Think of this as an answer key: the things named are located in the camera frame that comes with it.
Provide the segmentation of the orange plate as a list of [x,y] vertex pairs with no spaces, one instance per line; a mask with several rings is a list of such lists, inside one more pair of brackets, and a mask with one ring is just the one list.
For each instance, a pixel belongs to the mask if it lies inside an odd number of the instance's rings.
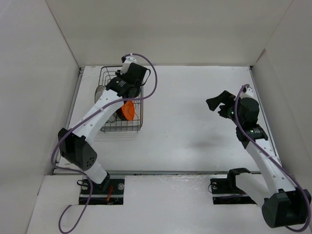
[[135,106],[133,101],[126,101],[121,107],[123,114],[128,121],[133,121],[135,117]]

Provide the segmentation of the green rimmed white plate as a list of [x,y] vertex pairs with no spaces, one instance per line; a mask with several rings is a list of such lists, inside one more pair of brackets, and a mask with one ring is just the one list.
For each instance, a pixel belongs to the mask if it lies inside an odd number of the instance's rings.
[[106,90],[106,86],[99,85],[95,90],[94,103],[96,103],[102,96],[102,93]]

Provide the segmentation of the white plate red characters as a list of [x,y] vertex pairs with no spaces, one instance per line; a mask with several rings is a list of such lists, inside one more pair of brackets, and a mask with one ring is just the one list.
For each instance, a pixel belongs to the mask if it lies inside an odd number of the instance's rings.
[[118,117],[117,113],[113,113],[113,114],[109,117],[109,119],[107,120],[107,122],[108,122],[108,123],[114,123],[114,122],[117,121],[117,117]]

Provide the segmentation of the black small plate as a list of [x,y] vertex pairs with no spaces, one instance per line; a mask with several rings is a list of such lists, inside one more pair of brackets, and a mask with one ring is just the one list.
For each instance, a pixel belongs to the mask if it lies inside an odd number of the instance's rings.
[[125,115],[123,114],[122,110],[121,109],[118,109],[116,111],[116,115],[117,117],[122,120],[122,121],[127,121],[127,118],[125,117]]

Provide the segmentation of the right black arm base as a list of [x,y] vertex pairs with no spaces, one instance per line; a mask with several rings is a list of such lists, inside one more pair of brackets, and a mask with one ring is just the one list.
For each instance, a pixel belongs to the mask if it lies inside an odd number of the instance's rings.
[[236,185],[236,176],[251,172],[246,168],[230,169],[226,175],[214,175],[210,178],[209,188],[213,194],[214,205],[255,204],[255,202]]

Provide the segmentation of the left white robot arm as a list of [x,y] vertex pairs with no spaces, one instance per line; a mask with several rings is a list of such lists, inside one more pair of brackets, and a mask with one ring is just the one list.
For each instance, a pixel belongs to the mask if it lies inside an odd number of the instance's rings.
[[93,141],[117,110],[139,99],[144,78],[150,73],[150,69],[135,61],[124,62],[114,77],[98,86],[96,102],[87,114],[71,129],[62,128],[58,133],[60,155],[90,179],[89,184],[97,193],[108,190],[110,175],[99,163]]

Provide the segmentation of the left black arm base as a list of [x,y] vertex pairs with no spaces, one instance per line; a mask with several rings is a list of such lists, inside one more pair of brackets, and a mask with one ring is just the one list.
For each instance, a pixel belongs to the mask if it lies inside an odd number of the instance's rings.
[[[87,203],[90,194],[90,183],[84,178],[77,181],[80,186],[78,198],[79,205]],[[123,205],[124,202],[125,178],[111,178],[108,185],[103,189],[93,183],[92,195],[89,205]]]

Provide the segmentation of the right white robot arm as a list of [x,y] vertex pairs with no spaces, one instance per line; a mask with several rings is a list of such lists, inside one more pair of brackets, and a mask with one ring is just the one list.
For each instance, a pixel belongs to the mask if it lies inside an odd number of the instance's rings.
[[268,136],[258,124],[259,103],[253,91],[244,88],[239,95],[223,91],[206,100],[211,111],[219,108],[218,114],[236,125],[237,139],[255,161],[265,185],[261,184],[246,168],[229,170],[225,186],[229,193],[244,192],[261,209],[262,216],[270,228],[301,224],[300,231],[307,229],[311,220],[312,197],[281,166],[272,153]]

